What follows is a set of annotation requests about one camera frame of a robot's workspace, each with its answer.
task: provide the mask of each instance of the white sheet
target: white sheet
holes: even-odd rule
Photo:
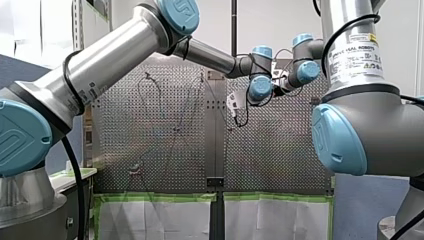
[[[101,240],[209,240],[209,202],[103,203]]]
[[[329,203],[283,200],[225,202],[231,240],[328,240]]]

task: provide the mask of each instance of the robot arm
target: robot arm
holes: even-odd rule
[[[321,1],[330,90],[313,111],[313,141],[334,172],[416,177],[424,173],[424,111],[402,104],[384,79],[373,15],[381,2]]]
[[[9,119],[16,124],[0,128],[0,138],[22,141],[0,141],[2,149],[7,149],[0,153],[0,177],[42,164],[50,147],[72,129],[73,118],[154,52],[171,52],[228,77],[250,75],[252,82],[265,79],[270,84],[269,48],[255,48],[249,57],[233,58],[199,41],[190,41],[187,36],[198,24],[194,0],[146,0],[134,8],[130,21],[68,59],[69,64],[35,82],[17,81],[1,89],[0,122]],[[252,98],[263,95],[254,92]]]

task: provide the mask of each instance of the metal pole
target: metal pole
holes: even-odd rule
[[[232,0],[231,6],[231,55],[237,56],[237,0]]]

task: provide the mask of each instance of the small metal bracket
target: small metal bracket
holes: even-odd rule
[[[225,80],[225,76],[217,71],[208,71],[208,80]]]
[[[224,187],[223,177],[209,177],[206,179],[208,187]]]

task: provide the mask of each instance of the green tape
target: green tape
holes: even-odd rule
[[[328,218],[328,240],[333,240],[333,218],[334,218],[334,197],[331,197],[331,201],[329,202],[329,218]]]
[[[96,169],[95,168],[80,168],[82,175],[88,174],[88,173],[92,172],[93,170],[96,170]],[[69,173],[64,173],[64,171],[61,171],[61,172],[57,172],[57,173],[53,173],[53,174],[49,175],[49,177],[58,177],[58,176],[75,177],[75,173],[72,170]]]
[[[124,194],[96,194],[102,202],[214,202],[216,194],[162,194],[162,193],[124,193]]]
[[[94,197],[94,240],[99,240],[100,207],[102,206],[102,203],[102,198]]]
[[[328,203],[332,201],[329,196],[309,196],[284,193],[224,193],[225,201],[257,201],[261,199],[280,200],[291,202]]]
[[[332,189],[336,188],[336,176],[331,177],[331,188]]]

